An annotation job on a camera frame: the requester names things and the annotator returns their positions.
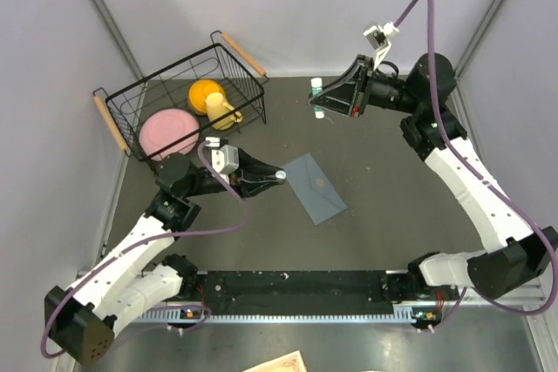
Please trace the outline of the grey blue envelope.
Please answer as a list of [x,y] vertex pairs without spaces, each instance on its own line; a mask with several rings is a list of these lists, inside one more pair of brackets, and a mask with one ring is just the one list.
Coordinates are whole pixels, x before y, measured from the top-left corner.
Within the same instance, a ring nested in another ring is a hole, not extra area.
[[287,181],[315,225],[347,209],[315,159],[306,153],[284,166]]

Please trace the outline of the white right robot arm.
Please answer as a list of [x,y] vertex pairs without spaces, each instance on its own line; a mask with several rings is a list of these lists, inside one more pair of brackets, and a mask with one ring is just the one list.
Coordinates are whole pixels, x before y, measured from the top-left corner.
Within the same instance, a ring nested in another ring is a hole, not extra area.
[[476,229],[482,250],[475,253],[426,254],[412,263],[409,292],[424,299],[439,286],[472,287],[497,300],[539,277],[550,263],[545,247],[557,246],[553,227],[534,229],[507,203],[506,195],[480,161],[466,129],[446,106],[456,86],[453,67],[435,56],[438,106],[432,105],[428,56],[421,56],[408,76],[388,75],[359,55],[337,80],[313,88],[311,105],[358,118],[367,106],[405,113],[400,129],[409,147],[445,183]]

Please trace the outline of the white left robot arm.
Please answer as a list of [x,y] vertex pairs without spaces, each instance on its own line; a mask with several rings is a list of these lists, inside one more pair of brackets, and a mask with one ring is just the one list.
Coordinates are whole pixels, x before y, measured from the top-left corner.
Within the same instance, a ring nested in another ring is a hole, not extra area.
[[44,331],[40,350],[54,342],[83,366],[93,365],[134,320],[161,311],[162,302],[185,300],[197,291],[195,269],[180,256],[167,257],[152,272],[142,270],[181,237],[209,235],[191,226],[200,212],[192,199],[230,193],[240,205],[249,198],[283,184],[286,172],[255,159],[218,138],[197,148],[199,164],[179,152],[158,165],[159,190],[125,238],[92,270],[68,287],[53,287],[44,298]]

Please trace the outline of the green white glue stick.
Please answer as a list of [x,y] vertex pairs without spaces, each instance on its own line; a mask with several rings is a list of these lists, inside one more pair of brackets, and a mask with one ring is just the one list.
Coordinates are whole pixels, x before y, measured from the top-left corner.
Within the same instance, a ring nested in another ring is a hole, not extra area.
[[[311,97],[316,97],[323,91],[323,80],[321,78],[312,78],[310,80],[310,87],[311,87]],[[325,111],[319,107],[314,107],[315,117],[317,119],[325,118]]]

